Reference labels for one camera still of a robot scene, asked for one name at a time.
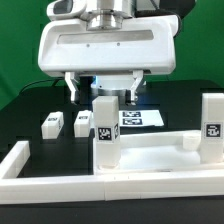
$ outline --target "white base frame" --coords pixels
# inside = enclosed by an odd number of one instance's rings
[[[165,145],[166,141],[168,145],[170,143],[180,145],[180,139],[184,133],[187,132],[129,137],[134,140],[139,140],[138,138],[158,139],[160,145]],[[0,204],[224,195],[223,169],[224,164],[217,163],[198,164],[198,166],[190,166],[189,169],[175,169],[171,172],[164,172],[164,170],[120,172],[114,169],[114,172],[93,176],[3,178],[0,179]]]

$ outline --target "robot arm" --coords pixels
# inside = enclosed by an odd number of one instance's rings
[[[147,9],[149,2],[60,0],[51,3],[47,13],[52,22],[45,27],[40,43],[40,68],[50,76],[66,77],[72,101],[78,100],[75,97],[78,94],[74,80],[69,81],[68,77],[75,74],[97,76],[95,87],[104,92],[125,90],[127,102],[135,102],[144,75],[170,74],[176,66],[173,38],[179,30],[178,16],[163,15],[156,9],[153,11],[156,15],[149,13],[147,17],[136,18],[141,13],[152,12],[141,8]],[[164,4],[163,0],[152,2],[159,7]],[[113,84],[112,80],[121,76],[125,78],[122,81],[118,78],[119,85]],[[109,79],[110,88],[102,84],[108,77],[113,77]]]

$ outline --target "white cube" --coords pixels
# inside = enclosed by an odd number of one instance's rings
[[[183,134],[183,149],[197,151],[201,144],[201,132],[194,131]]]
[[[119,123],[118,98],[115,96],[99,96],[93,101],[95,126],[113,126]]]
[[[91,129],[91,119],[92,112],[85,110],[79,111],[75,123],[74,123],[74,132],[75,137],[89,137],[89,132]]]
[[[57,139],[63,125],[62,112],[50,113],[41,126],[43,139]]]

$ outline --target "white block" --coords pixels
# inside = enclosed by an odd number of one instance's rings
[[[201,132],[189,132],[183,134],[183,149],[189,151],[199,150],[201,143]]]
[[[75,137],[89,137],[91,129],[92,112],[80,111],[74,123]]]
[[[16,178],[29,157],[29,142],[17,142],[0,164],[0,179]]]
[[[119,122],[118,98],[99,96],[93,101],[95,126],[113,126]]]
[[[93,101],[96,164],[117,166],[121,157],[118,98],[100,96]]]
[[[64,125],[62,112],[50,113],[41,126],[43,139],[56,139]]]
[[[223,161],[224,94],[203,94],[201,163]]]

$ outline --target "small white block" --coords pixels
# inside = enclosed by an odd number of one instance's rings
[[[201,132],[183,134],[183,148],[189,151],[197,151],[201,143]]]
[[[50,113],[41,126],[43,139],[56,139],[64,125],[62,112]]]
[[[91,129],[91,119],[92,112],[85,110],[79,111],[75,123],[74,123],[74,132],[75,137],[89,137],[89,132]]]

